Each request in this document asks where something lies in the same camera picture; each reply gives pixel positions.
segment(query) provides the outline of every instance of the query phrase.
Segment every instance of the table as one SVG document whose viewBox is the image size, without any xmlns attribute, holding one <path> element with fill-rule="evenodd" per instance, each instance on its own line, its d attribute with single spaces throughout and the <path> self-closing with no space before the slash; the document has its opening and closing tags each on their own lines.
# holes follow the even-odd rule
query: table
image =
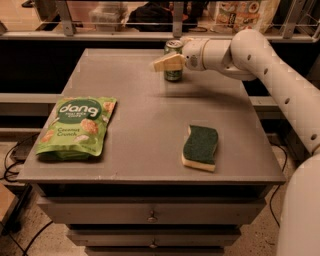
<svg viewBox="0 0 320 256">
<path fill-rule="evenodd" d="M 162 54 L 86 49 L 62 95 L 118 99 L 102 155 L 48 162 L 33 148 L 18 176 L 88 255 L 223 255 L 285 182 L 242 83 L 208 70 L 168 82 L 149 69 Z M 182 165 L 190 124 L 219 133 L 214 173 Z"/>
</svg>

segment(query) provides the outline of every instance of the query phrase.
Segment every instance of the snack bag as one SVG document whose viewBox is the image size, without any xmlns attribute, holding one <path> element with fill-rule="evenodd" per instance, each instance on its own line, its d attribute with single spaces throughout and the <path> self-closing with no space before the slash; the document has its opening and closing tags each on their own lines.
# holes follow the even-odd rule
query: snack bag
<svg viewBox="0 0 320 256">
<path fill-rule="evenodd" d="M 102 152 L 115 98 L 63 98 L 56 105 L 56 117 L 37 144 L 37 154 L 60 160 L 87 159 Z"/>
<path fill-rule="evenodd" d="M 251 28 L 266 32 L 277 11 L 280 0 L 218 1 L 211 31 L 237 33 Z"/>
</svg>

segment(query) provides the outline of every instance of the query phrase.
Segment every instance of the green scouring pad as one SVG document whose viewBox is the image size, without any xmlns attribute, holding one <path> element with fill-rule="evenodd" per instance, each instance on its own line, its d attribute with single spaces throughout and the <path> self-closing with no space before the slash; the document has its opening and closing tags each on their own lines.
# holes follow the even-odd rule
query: green scouring pad
<svg viewBox="0 0 320 256">
<path fill-rule="evenodd" d="M 213 154 L 218 144 L 216 129 L 202 126 L 189 126 L 189 138 L 183 147 L 182 163 L 196 169 L 213 172 Z"/>
</svg>

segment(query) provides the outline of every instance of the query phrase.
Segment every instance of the can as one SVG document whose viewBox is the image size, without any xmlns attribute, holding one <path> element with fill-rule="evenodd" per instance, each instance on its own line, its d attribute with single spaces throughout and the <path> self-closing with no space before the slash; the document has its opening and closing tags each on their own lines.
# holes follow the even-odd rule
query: can
<svg viewBox="0 0 320 256">
<path fill-rule="evenodd" d="M 164 47 L 164 54 L 176 52 L 182 54 L 183 43 L 180 40 L 169 40 Z M 182 70 L 164 71 L 167 81 L 178 81 L 182 78 Z"/>
</svg>

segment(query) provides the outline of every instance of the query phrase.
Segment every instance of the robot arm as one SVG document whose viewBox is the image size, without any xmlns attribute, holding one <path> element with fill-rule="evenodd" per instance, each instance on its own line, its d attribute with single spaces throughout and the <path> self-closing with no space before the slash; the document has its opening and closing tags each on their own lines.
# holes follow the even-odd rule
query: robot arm
<svg viewBox="0 0 320 256">
<path fill-rule="evenodd" d="M 282 61 L 256 30 L 243 30 L 232 40 L 194 39 L 183 47 L 184 58 L 165 56 L 157 71 L 216 70 L 226 76 L 259 78 L 312 157 L 298 167 L 286 191 L 277 256 L 319 255 L 320 251 L 320 92 Z"/>
<path fill-rule="evenodd" d="M 259 78 L 309 153 L 319 149 L 319 90 L 282 61 L 261 33 L 247 29 L 231 41 L 192 40 L 183 55 L 191 70 L 216 70 L 240 80 Z"/>
</svg>

